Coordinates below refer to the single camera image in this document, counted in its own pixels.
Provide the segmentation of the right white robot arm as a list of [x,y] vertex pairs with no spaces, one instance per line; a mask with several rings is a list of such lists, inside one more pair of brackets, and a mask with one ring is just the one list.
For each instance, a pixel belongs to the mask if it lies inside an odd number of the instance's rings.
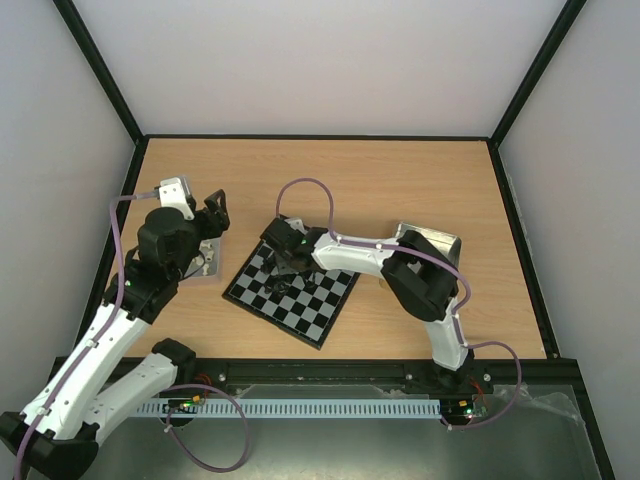
[[348,270],[385,281],[401,307],[424,323],[433,362],[428,382],[455,392],[470,381],[474,354],[459,310],[469,302],[471,288],[456,264],[422,233],[409,229],[368,239],[275,218],[260,239],[298,273]]

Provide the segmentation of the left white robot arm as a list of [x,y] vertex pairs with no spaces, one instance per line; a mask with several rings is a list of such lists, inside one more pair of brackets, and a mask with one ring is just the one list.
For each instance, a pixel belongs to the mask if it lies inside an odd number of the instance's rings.
[[230,226],[226,194],[202,209],[181,183],[158,187],[159,207],[145,217],[137,245],[122,249],[117,207],[109,206],[117,273],[84,336],[43,390],[18,412],[1,416],[1,440],[14,453],[13,476],[35,469],[50,479],[78,479],[99,447],[142,402],[171,387],[190,389],[196,354],[173,339],[158,342],[141,363],[107,381],[124,354],[176,296],[206,240]]

